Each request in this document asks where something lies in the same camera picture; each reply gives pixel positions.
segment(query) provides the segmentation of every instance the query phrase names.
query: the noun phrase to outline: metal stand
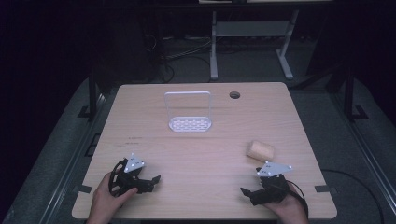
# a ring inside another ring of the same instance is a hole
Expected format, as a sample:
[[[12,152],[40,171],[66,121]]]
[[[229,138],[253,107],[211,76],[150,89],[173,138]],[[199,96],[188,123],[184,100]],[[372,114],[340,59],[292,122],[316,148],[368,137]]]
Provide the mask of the metal stand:
[[[216,11],[214,11],[212,19],[212,50],[210,52],[210,78],[217,80],[219,77],[216,58],[217,36],[285,36],[285,42],[281,49],[276,50],[276,55],[285,77],[293,79],[285,54],[298,13],[299,10],[294,10],[290,21],[217,21]]]

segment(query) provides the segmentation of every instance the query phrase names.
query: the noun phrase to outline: black cable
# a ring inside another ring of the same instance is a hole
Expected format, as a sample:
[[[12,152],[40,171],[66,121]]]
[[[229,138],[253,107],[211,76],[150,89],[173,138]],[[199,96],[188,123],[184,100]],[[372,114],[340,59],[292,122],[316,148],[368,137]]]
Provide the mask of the black cable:
[[[165,71],[166,72],[168,72],[168,69],[171,71],[171,76],[168,79],[166,79],[165,78],[165,74],[162,71],[160,71],[160,80],[161,80],[162,83],[166,84],[166,83],[169,83],[174,78],[175,69],[171,65],[169,65],[168,63],[166,63],[164,65],[164,67],[165,67]]]
[[[298,185],[294,184],[293,182],[291,182],[291,181],[289,181],[289,180],[286,180],[286,181],[288,181],[289,183],[291,183],[292,185],[294,185],[294,187],[296,187],[296,188],[300,191],[301,195],[303,195],[303,198],[305,199],[305,196],[304,196],[304,194],[303,194],[303,191],[300,189],[300,187],[298,187]]]
[[[384,223],[384,215],[381,209],[381,205],[379,204],[378,199],[374,196],[373,192],[361,181],[359,180],[357,177],[350,175],[348,173],[342,172],[342,171],[336,171],[336,170],[330,170],[330,169],[320,169],[322,172],[330,172],[330,173],[337,173],[337,174],[341,174],[341,175],[346,175],[352,179],[354,179],[356,182],[360,183],[365,189],[367,189],[367,191],[370,193],[370,195],[372,196],[372,198],[375,201],[376,207],[378,208],[378,212],[379,212],[379,216],[380,216],[380,220],[381,220],[381,224]]]
[[[308,209],[308,204],[306,203],[306,200],[305,200],[304,195],[303,195],[303,198],[302,198],[298,193],[296,193],[296,192],[294,192],[294,191],[292,191],[292,190],[290,190],[290,189],[283,189],[283,188],[281,188],[281,187],[279,187],[279,186],[276,186],[276,185],[271,185],[271,187],[274,187],[274,188],[276,188],[276,189],[280,189],[280,190],[282,190],[282,191],[285,191],[286,193],[288,193],[288,194],[291,195],[292,197],[296,198],[296,199],[300,202],[300,204],[303,206],[304,211],[305,211],[305,214],[306,214],[306,217],[308,218],[308,216],[309,216],[309,209]]]

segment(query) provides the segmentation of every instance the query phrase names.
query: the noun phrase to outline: sponge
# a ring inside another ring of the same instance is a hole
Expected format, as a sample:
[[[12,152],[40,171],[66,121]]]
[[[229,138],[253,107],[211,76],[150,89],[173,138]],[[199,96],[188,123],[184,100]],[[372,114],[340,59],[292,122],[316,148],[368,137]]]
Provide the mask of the sponge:
[[[247,149],[247,155],[258,161],[271,161],[274,158],[275,147],[259,141],[252,141]]]

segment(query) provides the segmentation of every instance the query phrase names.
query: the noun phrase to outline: wooden table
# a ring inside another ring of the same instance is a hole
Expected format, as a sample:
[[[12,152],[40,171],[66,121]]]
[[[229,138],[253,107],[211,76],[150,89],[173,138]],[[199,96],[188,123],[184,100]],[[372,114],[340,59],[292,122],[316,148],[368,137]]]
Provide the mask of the wooden table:
[[[210,129],[171,131],[164,103],[168,91],[210,91]],[[232,99],[231,91],[238,91],[240,98]],[[104,174],[133,152],[146,163],[140,178],[162,178],[152,193],[135,195],[116,218],[274,219],[240,190],[262,188],[255,171],[262,162],[245,155],[252,140],[276,147],[273,162],[293,166],[285,177],[303,190],[310,218],[336,216],[330,193],[315,190],[326,183],[283,83],[120,87],[83,185],[96,189]],[[92,194],[78,194],[73,217],[88,217]]]

